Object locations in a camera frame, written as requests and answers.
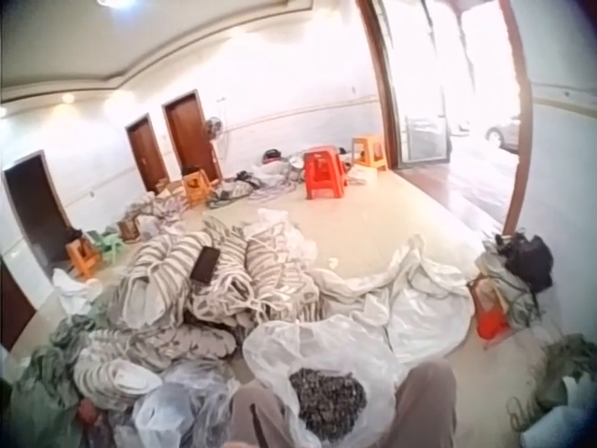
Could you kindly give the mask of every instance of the green cloth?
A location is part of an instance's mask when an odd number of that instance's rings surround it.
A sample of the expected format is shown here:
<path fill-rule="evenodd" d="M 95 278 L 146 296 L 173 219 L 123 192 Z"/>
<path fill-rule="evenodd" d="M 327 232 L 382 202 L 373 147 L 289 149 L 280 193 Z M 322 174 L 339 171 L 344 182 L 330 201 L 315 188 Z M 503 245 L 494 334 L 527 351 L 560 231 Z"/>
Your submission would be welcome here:
<path fill-rule="evenodd" d="M 568 403 L 564 377 L 578 381 L 588 373 L 592 381 L 597 380 L 597 345 L 582 335 L 566 335 L 547 345 L 544 353 L 542 364 L 535 368 L 536 387 L 526 407 L 523 409 L 517 398 L 508 401 L 510 424 L 517 432 L 524 432 L 552 409 Z"/>
<path fill-rule="evenodd" d="M 7 416 L 7 432 L 17 446 L 78 448 L 83 431 L 76 420 L 81 400 L 72 377 L 78 354 L 94 329 L 105 328 L 101 307 L 90 315 L 64 319 L 49 336 L 51 345 L 37 348 L 20 380 L 14 384 Z"/>
<path fill-rule="evenodd" d="M 62 350 L 38 348 L 14 384 L 4 419 L 7 432 L 21 447 L 78 448 L 83 442 L 76 421 L 78 403 Z"/>

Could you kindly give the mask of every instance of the wall fan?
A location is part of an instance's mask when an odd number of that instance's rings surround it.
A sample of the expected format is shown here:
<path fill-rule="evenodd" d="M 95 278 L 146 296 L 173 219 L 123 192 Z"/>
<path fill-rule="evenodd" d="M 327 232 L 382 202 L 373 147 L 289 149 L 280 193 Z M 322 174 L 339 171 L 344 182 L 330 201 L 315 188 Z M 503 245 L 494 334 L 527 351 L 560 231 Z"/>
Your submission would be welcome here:
<path fill-rule="evenodd" d="M 205 122 L 205 131 L 210 140 L 216 140 L 222 134 L 222 120 L 218 117 L 211 117 Z"/>

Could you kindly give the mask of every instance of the brown door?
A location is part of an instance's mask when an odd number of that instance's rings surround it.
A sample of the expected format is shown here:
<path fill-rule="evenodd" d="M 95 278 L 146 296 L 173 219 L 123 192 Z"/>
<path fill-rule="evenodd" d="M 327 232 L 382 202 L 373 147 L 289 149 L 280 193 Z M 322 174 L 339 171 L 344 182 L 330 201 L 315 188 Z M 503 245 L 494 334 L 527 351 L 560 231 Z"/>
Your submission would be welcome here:
<path fill-rule="evenodd" d="M 168 174 L 149 117 L 143 117 L 129 126 L 127 134 L 146 190 L 155 191 L 156 184 L 168 178 Z"/>
<path fill-rule="evenodd" d="M 21 288 L 12 278 L 10 271 L 0 259 L 0 271 L 2 279 L 0 288 L 2 288 L 2 345 L 10 351 L 15 344 L 25 326 L 29 323 L 35 314 L 35 308 L 22 293 Z"/>
<path fill-rule="evenodd" d="M 165 105 L 164 114 L 181 169 L 199 166 L 210 181 L 219 179 L 219 166 L 205 131 L 198 96 L 191 93 Z"/>
<path fill-rule="evenodd" d="M 7 192 L 21 229 L 47 275 L 67 269 L 68 222 L 54 193 L 43 152 L 4 171 Z"/>

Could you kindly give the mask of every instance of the pile of screws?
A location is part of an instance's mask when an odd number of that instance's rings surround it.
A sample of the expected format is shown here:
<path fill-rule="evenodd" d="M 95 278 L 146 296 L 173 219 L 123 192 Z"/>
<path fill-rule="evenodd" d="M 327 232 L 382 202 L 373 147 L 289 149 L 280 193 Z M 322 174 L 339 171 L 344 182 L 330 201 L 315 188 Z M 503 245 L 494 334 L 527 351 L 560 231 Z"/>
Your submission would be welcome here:
<path fill-rule="evenodd" d="M 350 433 L 367 405 L 365 389 L 351 374 L 301 369 L 289 380 L 298 397 L 298 418 L 320 441 L 338 441 Z"/>

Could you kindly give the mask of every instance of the gray pants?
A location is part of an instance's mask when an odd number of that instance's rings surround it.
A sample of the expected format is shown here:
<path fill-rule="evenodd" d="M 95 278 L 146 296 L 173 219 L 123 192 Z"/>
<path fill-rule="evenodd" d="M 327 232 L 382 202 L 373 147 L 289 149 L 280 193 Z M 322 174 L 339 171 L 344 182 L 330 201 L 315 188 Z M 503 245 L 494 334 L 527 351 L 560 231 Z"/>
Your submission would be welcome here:
<path fill-rule="evenodd" d="M 445 361 L 427 361 L 412 369 L 396 391 L 396 417 L 372 448 L 452 448 L 456 428 L 456 379 Z M 293 448 L 280 401 L 253 382 L 232 401 L 230 440 L 257 446 L 250 407 L 255 405 L 270 448 Z"/>

